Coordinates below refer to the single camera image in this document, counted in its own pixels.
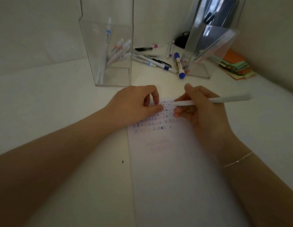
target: acrylic pen holder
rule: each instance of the acrylic pen holder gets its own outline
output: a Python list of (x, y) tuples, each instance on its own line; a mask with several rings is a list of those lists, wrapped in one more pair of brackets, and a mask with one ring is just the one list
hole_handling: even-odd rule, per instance
[(212, 77), (237, 34), (238, 31), (234, 29), (203, 23), (195, 29), (193, 27), (181, 57), (186, 74)]
[[(131, 85), (133, 0), (114, 0), (113, 4), (112, 0), (81, 1), (83, 16), (79, 23), (95, 85)], [(127, 11), (118, 3), (125, 5)], [(107, 65), (111, 51), (121, 39), (124, 43), (131, 41), (126, 55)]]

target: bracelet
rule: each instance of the bracelet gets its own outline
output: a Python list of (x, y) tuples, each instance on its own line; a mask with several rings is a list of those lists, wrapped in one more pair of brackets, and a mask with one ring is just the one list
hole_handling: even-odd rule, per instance
[(242, 160), (244, 160), (246, 157), (250, 156), (251, 154), (253, 154), (252, 151), (251, 151), (250, 153), (246, 154), (245, 156), (243, 156), (242, 158), (238, 159), (237, 161), (225, 165), (223, 168), (226, 168), (226, 167), (232, 166), (232, 165), (234, 165), (234, 164), (236, 164), (236, 163), (238, 163), (238, 162), (241, 162)]

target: desk surface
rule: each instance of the desk surface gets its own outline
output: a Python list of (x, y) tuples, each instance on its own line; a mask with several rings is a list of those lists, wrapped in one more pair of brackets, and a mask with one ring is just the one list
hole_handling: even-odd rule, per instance
[[(185, 83), (220, 95), (250, 91), (252, 101), (227, 110), (240, 115), (262, 146), (254, 151), (293, 189), (293, 94), (261, 76), (234, 81), (218, 71), (210, 80), (180, 80), (133, 62), (132, 85), (155, 84), (161, 97), (178, 97)], [(119, 89), (95, 87), (87, 59), (0, 76), (0, 154), (92, 114)], [(26, 226), (135, 226), (126, 128), (107, 137)]]

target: right hand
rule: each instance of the right hand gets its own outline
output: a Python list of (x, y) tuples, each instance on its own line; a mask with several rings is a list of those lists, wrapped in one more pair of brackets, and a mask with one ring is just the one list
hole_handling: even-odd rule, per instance
[(208, 98), (219, 97), (202, 86), (186, 84), (185, 93), (175, 101), (193, 100), (195, 106), (176, 107), (175, 117), (189, 120), (202, 147), (214, 155), (226, 147), (235, 135), (229, 125), (223, 103), (214, 104)]

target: paper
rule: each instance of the paper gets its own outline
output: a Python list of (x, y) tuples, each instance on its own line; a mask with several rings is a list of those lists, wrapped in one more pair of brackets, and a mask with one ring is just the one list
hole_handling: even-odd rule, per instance
[(249, 226), (191, 124), (164, 111), (128, 127), (136, 227)]

